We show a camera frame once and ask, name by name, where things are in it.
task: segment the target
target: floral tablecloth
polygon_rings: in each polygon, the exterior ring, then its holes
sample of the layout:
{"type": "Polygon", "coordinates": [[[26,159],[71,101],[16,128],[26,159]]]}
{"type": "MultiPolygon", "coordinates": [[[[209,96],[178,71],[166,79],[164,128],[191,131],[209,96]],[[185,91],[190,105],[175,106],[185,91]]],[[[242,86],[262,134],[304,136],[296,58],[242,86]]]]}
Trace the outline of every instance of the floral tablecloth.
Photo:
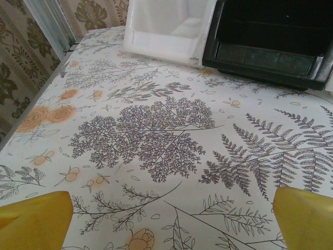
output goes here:
{"type": "Polygon", "coordinates": [[[333,99],[88,33],[0,154],[0,205],[66,190],[64,250],[286,249],[275,190],[333,196],[333,99]]]}

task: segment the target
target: patterned wallpaper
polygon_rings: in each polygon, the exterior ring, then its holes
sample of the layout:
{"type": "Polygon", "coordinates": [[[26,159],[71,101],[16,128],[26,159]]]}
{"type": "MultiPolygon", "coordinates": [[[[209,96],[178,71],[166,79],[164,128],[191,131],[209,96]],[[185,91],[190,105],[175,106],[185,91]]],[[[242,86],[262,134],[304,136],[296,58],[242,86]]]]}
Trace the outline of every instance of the patterned wallpaper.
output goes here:
{"type": "Polygon", "coordinates": [[[0,1],[0,141],[59,63],[23,0],[0,1]]]}
{"type": "Polygon", "coordinates": [[[126,24],[129,0],[58,0],[77,38],[88,30],[126,24]]]}

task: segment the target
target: yellow plastic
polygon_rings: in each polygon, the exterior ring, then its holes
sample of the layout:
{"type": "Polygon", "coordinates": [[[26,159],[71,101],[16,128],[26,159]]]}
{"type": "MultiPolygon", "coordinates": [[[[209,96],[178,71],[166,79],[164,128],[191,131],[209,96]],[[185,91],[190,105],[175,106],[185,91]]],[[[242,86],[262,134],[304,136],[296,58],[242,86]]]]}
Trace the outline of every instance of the yellow plastic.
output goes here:
{"type": "Polygon", "coordinates": [[[289,250],[333,249],[333,198],[279,187],[273,210],[289,250]]]}
{"type": "Polygon", "coordinates": [[[60,250],[72,215],[68,192],[0,207],[0,249],[60,250]]]}

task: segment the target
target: white plastic bin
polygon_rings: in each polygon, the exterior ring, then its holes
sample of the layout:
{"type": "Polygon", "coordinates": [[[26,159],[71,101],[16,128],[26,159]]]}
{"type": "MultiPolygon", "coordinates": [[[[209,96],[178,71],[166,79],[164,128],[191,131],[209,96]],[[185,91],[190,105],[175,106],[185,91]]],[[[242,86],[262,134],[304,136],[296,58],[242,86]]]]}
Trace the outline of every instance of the white plastic bin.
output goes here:
{"type": "Polygon", "coordinates": [[[124,48],[201,66],[216,0],[130,0],[124,48]]]}

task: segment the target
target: table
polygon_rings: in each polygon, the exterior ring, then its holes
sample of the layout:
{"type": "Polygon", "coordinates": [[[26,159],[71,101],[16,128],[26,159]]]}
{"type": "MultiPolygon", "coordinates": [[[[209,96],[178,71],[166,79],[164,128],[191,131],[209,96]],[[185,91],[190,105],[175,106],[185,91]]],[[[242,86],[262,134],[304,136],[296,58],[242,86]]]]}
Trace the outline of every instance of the table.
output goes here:
{"type": "Polygon", "coordinates": [[[64,250],[286,249],[278,186],[333,196],[333,99],[90,31],[0,153],[0,205],[72,196],[64,250]]]}

